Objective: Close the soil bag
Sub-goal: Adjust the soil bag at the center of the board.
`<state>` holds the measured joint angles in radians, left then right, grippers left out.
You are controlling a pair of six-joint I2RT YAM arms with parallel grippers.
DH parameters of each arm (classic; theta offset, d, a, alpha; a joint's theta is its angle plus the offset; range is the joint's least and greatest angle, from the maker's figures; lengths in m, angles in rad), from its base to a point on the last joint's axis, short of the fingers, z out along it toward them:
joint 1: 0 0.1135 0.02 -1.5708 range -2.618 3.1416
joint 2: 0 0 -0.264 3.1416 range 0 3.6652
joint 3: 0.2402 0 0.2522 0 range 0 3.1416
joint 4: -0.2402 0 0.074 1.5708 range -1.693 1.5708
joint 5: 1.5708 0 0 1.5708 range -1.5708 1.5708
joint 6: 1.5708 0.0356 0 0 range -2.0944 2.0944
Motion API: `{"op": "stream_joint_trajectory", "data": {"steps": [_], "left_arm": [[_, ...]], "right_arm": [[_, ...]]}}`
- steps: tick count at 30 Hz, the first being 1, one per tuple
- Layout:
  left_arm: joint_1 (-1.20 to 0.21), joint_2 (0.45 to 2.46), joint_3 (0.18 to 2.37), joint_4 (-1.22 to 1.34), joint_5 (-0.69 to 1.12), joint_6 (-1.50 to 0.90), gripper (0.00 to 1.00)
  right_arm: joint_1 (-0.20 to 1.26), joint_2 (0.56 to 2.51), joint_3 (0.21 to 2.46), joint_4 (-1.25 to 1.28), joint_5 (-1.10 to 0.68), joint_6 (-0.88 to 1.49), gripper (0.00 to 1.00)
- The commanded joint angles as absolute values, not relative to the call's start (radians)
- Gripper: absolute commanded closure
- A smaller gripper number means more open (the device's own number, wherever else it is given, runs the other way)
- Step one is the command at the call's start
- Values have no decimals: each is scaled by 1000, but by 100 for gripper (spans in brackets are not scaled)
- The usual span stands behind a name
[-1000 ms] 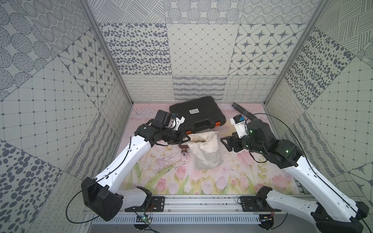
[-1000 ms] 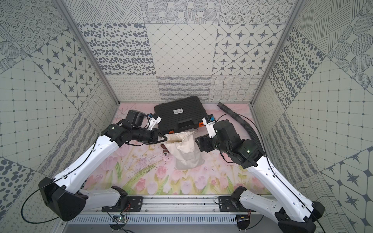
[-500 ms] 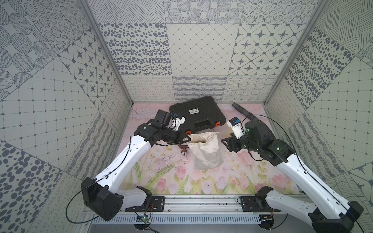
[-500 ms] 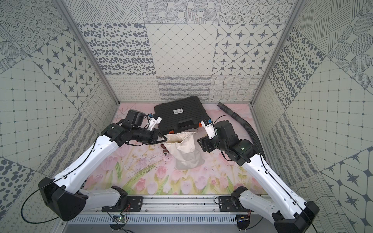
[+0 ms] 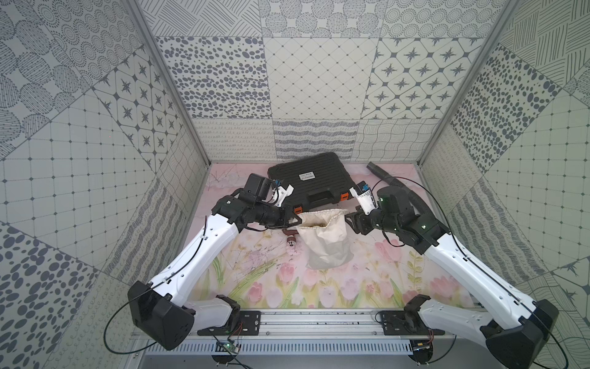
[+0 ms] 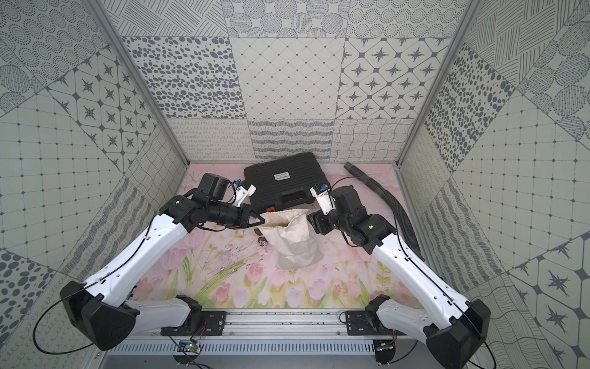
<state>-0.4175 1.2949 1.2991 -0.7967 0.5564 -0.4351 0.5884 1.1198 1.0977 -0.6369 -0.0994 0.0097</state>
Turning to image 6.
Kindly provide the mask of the cream cloth drawstring bag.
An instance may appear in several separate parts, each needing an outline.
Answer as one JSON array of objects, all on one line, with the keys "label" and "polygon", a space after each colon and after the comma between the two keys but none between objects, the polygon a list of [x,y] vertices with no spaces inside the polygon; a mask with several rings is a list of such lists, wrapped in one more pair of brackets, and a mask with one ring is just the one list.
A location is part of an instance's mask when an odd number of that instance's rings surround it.
[{"label": "cream cloth drawstring bag", "polygon": [[259,227],[267,242],[277,251],[277,266],[283,270],[305,268],[324,257],[313,229],[307,221],[307,209],[294,208],[262,215]]}]

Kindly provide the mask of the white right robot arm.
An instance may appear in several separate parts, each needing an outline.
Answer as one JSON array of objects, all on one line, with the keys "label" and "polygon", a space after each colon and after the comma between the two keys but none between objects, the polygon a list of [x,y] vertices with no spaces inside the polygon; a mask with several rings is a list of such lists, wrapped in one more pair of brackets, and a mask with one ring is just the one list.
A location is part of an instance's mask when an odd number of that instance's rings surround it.
[{"label": "white right robot arm", "polygon": [[420,309],[378,298],[368,306],[379,323],[427,346],[445,368],[463,368],[485,345],[491,311],[480,299],[469,300],[433,272],[401,239],[398,229],[365,208],[353,213],[317,211],[307,221],[318,235],[343,232],[353,245],[390,269],[420,302]]}]

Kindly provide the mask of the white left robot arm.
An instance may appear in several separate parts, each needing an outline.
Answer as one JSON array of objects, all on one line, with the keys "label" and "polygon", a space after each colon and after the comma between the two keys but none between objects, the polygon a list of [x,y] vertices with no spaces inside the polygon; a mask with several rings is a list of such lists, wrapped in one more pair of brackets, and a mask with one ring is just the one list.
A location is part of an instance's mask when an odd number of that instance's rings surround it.
[{"label": "white left robot arm", "polygon": [[60,296],[69,321],[103,351],[128,336],[157,328],[186,330],[201,326],[201,305],[186,295],[164,301],[129,300],[141,277],[175,244],[204,223],[231,229],[259,227],[265,223],[251,205],[235,206],[207,197],[177,195],[166,203],[121,254],[85,282],[71,281]]}]

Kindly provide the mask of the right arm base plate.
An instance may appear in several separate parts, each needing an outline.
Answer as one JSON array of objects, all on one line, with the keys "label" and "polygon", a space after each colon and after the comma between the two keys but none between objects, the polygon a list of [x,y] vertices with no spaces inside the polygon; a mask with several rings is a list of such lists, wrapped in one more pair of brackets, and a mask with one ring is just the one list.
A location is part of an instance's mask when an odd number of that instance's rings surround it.
[{"label": "right arm base plate", "polygon": [[349,336],[405,336],[383,326],[375,314],[365,310],[349,310],[339,314],[339,321],[344,324]]}]

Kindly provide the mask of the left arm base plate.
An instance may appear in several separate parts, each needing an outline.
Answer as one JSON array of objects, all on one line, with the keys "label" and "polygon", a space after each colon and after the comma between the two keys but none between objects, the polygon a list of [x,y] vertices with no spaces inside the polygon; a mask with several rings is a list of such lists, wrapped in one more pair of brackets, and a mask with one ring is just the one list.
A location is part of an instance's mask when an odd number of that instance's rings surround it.
[{"label": "left arm base plate", "polygon": [[179,327],[163,327],[161,336],[221,336],[227,318],[226,311],[198,311],[190,313]]}]

